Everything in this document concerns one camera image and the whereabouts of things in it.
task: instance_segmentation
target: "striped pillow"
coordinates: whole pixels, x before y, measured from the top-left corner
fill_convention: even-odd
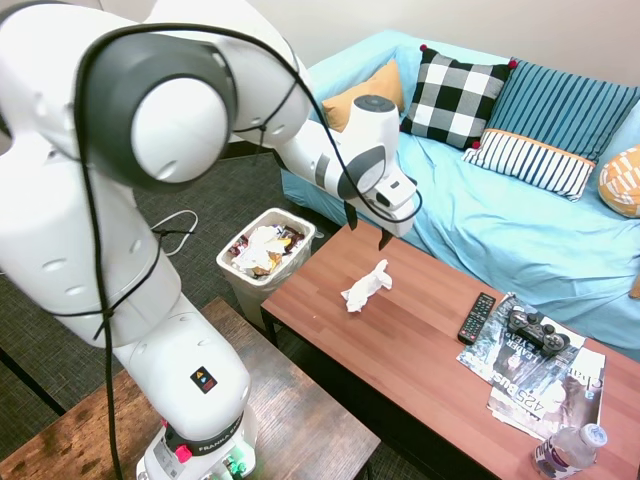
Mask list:
[[[477,150],[462,159],[568,198],[580,199],[595,164],[573,153],[513,133],[487,129]]]
[[[517,60],[487,128],[515,133],[597,162],[640,88]]]

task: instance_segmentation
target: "black and white checkered pillow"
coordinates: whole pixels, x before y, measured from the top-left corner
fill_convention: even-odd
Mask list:
[[[425,49],[416,93],[400,130],[471,147],[480,140],[509,71],[508,65],[460,63]]]

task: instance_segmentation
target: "bottle cap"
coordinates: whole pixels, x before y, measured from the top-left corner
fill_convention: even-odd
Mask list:
[[[595,423],[588,423],[580,429],[582,441],[593,448],[601,448],[607,444],[607,432]]]

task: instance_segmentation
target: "magazine cover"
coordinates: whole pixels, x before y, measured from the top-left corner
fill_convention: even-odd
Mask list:
[[[458,361],[541,418],[545,405],[540,399],[548,388],[565,378],[585,338],[544,317],[542,323],[551,324],[558,333],[567,335],[571,345],[557,355],[543,355],[539,347],[507,331],[509,313],[516,305],[526,313],[536,312],[515,295],[505,296],[485,322],[476,343],[466,347]]]
[[[540,402],[545,414],[537,418],[508,395],[493,388],[488,408],[494,417],[544,440],[564,427],[599,423],[604,389],[605,356],[580,350],[564,377],[545,392]]]

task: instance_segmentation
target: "black game controller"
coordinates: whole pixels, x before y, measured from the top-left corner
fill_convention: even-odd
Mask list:
[[[544,355],[557,355],[571,344],[571,339],[564,333],[556,333],[551,324],[541,325],[543,318],[541,313],[527,314],[524,308],[516,305],[509,312],[507,330],[540,347]]]

